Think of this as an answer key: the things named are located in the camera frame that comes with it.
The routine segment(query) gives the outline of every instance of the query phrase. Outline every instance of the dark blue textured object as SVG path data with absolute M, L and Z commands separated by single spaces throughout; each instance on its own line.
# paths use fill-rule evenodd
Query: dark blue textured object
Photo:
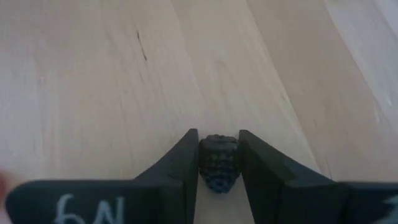
M 210 135 L 200 141 L 199 148 L 199 171 L 206 185 L 214 193 L 228 193 L 241 173 L 238 140 Z

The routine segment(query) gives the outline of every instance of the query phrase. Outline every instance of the black plastic piece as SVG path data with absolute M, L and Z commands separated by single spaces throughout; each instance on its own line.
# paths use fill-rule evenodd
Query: black plastic piece
M 398 184 L 347 182 L 345 223 L 398 223 Z
M 98 223 L 112 220 L 192 224 L 198 143 L 197 130 L 189 130 L 159 162 L 134 180 L 45 180 L 23 184 L 8 195 L 8 214 L 13 224 L 87 224 L 96 219 Z
M 339 223 L 348 188 L 306 168 L 249 131 L 239 133 L 254 221 Z

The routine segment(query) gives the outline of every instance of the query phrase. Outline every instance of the light wood grain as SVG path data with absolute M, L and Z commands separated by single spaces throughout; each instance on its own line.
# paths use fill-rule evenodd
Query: light wood grain
M 394 7 L 0 0 L 0 172 L 132 179 L 189 128 L 248 129 L 336 180 L 397 181 Z M 253 223 L 241 179 L 198 187 L 196 223 Z
M 0 15 L 0 169 L 10 187 L 131 179 L 188 128 L 250 129 L 318 170 L 242 0 L 2 1 Z M 232 198 L 246 197 L 235 187 Z M 199 192 L 197 215 L 207 216 L 200 199 L 210 194 Z M 252 222 L 247 199 L 228 207 Z
M 325 3 L 248 3 L 322 172 L 336 180 L 398 180 L 396 125 Z

